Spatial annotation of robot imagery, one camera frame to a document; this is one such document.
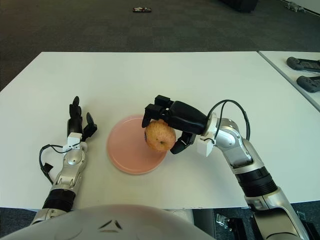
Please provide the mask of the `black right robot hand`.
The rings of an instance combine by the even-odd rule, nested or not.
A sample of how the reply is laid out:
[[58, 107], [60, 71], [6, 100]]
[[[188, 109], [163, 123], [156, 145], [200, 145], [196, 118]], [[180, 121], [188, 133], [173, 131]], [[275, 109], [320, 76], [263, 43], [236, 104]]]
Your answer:
[[208, 125], [209, 117], [182, 101], [172, 101], [169, 97], [158, 95], [153, 104], [144, 109], [141, 127], [146, 129], [153, 122], [160, 121], [168, 127], [182, 132], [169, 148], [174, 155], [184, 151], [195, 142], [197, 135], [202, 135]]

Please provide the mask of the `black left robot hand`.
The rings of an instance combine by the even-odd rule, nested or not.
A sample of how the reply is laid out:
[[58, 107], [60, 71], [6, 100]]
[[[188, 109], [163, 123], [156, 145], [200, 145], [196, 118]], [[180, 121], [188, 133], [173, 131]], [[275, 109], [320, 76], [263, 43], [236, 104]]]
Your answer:
[[69, 105], [70, 118], [67, 121], [67, 136], [69, 136], [70, 133], [78, 133], [81, 134], [81, 141], [85, 142], [97, 131], [98, 127], [95, 124], [92, 115], [89, 112], [87, 112], [87, 125], [83, 128], [82, 109], [79, 103], [80, 99], [78, 96], [76, 96], [73, 99], [73, 102]]

